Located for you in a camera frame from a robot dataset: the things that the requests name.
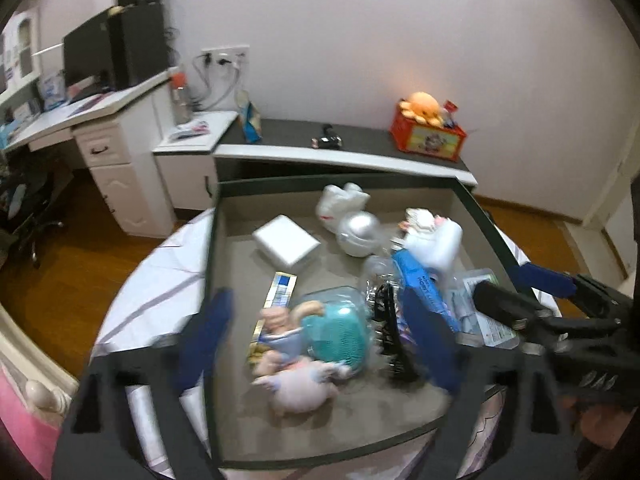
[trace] white box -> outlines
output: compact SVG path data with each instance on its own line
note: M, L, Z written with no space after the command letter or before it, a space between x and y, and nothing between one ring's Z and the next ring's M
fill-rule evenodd
M256 229L253 237L276 270L291 274L297 274L320 249L318 240L284 215Z

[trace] red toy box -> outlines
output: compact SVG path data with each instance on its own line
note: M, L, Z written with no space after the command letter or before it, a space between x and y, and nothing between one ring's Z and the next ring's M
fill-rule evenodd
M421 153L453 161L458 160L466 139L465 131L457 124L454 128L418 124L404 117L399 105L389 132L401 152Z

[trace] wall socket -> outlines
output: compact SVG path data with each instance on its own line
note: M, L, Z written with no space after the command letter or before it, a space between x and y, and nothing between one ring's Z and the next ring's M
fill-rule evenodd
M203 54L211 54L213 63L222 59L236 62L238 65L249 61L249 45L218 46L216 48L203 48Z

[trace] orange octopus plush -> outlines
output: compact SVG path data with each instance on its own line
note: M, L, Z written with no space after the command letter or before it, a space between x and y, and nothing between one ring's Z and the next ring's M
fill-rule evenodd
M402 115L407 119L413 119L418 124L442 127L440 105L426 92L414 92L406 101L400 101Z

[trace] pink blanket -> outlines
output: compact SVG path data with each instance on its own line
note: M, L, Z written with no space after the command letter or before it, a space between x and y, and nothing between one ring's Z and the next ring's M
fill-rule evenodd
M51 464L60 428L29 413L0 368L0 419L24 457L44 478L51 478Z

